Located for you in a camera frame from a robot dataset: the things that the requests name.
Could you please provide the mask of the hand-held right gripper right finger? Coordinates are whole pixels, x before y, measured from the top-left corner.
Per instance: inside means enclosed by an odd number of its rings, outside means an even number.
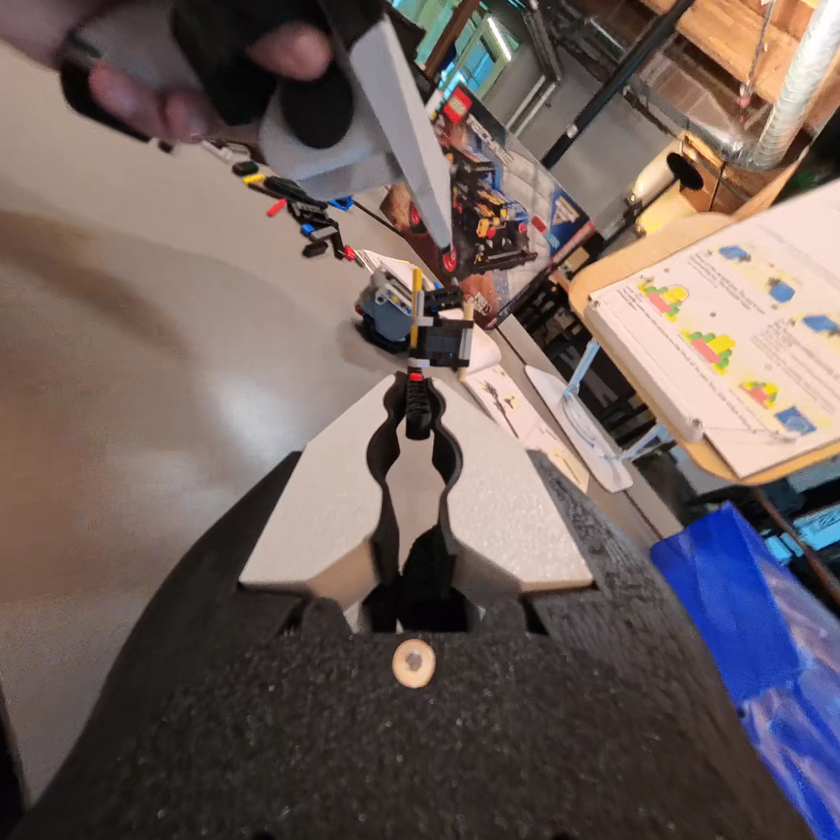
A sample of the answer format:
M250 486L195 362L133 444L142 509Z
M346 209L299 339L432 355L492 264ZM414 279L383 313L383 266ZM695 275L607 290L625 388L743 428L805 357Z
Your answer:
M594 575L530 453L440 380L433 465L451 585L474 606L590 588Z

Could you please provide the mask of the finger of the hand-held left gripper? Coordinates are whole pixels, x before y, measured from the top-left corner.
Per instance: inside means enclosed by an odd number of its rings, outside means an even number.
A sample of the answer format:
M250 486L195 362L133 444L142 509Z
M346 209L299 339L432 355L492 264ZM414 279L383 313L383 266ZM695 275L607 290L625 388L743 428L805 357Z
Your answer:
M385 152L398 165L439 252L449 253L453 245L449 163L387 15L353 44L349 60L384 135Z

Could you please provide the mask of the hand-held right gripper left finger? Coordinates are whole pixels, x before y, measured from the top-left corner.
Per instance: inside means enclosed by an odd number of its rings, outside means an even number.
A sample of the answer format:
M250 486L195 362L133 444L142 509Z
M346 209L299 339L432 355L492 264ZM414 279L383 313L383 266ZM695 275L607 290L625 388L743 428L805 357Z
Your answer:
M405 374L387 375L308 442L238 582L246 589L362 601L399 572L386 476L400 454Z

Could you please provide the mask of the black lego beam assembly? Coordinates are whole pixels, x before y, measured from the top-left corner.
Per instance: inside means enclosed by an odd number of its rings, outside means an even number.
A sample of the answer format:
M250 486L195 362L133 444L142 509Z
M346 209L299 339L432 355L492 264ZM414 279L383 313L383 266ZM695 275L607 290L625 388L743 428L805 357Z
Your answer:
M424 274L415 268L413 275L413 315L409 334L406 366L405 420L406 436L411 440L428 439L432 432L434 410L426 378L421 383L408 381L410 369L433 367L466 372L474 331L474 306L458 286L426 290Z

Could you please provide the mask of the open lego instruction booklet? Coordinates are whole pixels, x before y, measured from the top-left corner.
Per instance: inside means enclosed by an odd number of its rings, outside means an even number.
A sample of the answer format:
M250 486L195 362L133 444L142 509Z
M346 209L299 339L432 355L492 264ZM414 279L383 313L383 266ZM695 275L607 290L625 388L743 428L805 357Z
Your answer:
M353 260L370 274L380 264L400 268L411 264L366 249L357 250ZM579 490L587 491L589 471L542 420L515 381L501 366L501 352L497 345L479 328L475 328L472 339L465 384L486 413L523 447L544 455Z

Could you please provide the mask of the lego set box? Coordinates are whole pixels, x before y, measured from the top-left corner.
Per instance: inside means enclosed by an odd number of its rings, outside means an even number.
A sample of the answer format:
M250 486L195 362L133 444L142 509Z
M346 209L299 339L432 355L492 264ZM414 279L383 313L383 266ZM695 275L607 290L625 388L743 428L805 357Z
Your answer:
M497 328L595 233L588 214L459 83L441 100L432 126L449 164L451 246L441 250L404 184L380 205L443 286L459 286L476 323Z

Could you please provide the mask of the grey lego chassis model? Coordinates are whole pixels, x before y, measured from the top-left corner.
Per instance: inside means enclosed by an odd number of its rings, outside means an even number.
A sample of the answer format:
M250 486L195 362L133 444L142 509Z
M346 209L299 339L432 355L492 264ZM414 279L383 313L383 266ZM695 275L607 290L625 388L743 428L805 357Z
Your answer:
M360 333L369 343L390 354L405 354L408 349L414 270L411 264L402 268L380 264L354 303Z

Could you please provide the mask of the person's left hand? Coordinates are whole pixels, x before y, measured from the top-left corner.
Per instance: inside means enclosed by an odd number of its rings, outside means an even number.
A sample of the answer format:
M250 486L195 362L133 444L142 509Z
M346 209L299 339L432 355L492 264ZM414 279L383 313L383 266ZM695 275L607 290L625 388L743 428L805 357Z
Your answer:
M2 41L42 67L58 70L69 32L116 2L2 1ZM293 20L248 48L250 58L276 76L319 78L333 57L332 40L319 27ZM220 135L223 122L195 90L156 91L107 64L91 70L93 100L115 119L144 136L169 144L194 144Z

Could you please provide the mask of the white tablet stand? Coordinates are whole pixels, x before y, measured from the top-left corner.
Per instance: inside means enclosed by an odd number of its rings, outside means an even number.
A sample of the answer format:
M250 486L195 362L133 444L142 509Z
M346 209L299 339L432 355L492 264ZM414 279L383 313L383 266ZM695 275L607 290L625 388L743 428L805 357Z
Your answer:
M629 468L631 463L644 455L653 454L656 448L669 447L676 441L662 423L654 422L651 429L640 434L629 446L618 448L614 444L580 398L585 373L600 350L598 341L590 339L568 381L530 365L526 365L524 371L591 476L604 490L614 494L629 490L634 484Z

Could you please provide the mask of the black pole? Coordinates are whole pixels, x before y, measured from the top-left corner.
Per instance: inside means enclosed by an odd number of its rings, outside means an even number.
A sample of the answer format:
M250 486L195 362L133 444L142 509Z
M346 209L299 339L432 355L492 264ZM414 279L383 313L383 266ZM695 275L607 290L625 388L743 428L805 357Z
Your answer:
M694 3L674 1L667 12L659 15L647 26L635 45L627 51L610 76L543 155L541 164L546 170L551 170L557 165L606 105L624 90L636 70L675 32L678 21Z

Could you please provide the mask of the blue plastic bin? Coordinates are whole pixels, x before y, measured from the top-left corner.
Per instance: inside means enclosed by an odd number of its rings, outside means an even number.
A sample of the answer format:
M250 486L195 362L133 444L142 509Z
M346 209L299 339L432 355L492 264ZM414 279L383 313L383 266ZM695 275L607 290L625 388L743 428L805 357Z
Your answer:
M816 838L839 838L839 625L730 503L650 558L713 657L753 748Z

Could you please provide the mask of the instruction sheet on wooden board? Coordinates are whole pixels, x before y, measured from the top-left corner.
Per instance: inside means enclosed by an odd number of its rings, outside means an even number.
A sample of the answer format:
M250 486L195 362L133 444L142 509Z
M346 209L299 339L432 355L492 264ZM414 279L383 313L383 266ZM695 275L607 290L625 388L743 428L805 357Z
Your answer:
M741 484L838 455L838 181L700 213L583 268L570 304L702 469Z

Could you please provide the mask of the black lego frame piece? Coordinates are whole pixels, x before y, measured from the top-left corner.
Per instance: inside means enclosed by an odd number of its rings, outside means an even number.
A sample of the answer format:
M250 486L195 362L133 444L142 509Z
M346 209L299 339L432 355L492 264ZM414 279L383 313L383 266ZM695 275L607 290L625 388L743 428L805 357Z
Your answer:
M294 181L271 175L266 177L259 186L278 199L285 198L290 205L304 213L321 215L327 213L329 203L311 197Z

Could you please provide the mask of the silver air duct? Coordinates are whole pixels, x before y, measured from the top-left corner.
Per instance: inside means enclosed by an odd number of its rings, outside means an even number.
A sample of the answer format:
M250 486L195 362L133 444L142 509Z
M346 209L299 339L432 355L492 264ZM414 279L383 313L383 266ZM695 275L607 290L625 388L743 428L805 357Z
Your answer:
M759 138L740 154L737 166L750 172L766 172L780 166L805 123L838 47L839 2L821 1L794 53Z

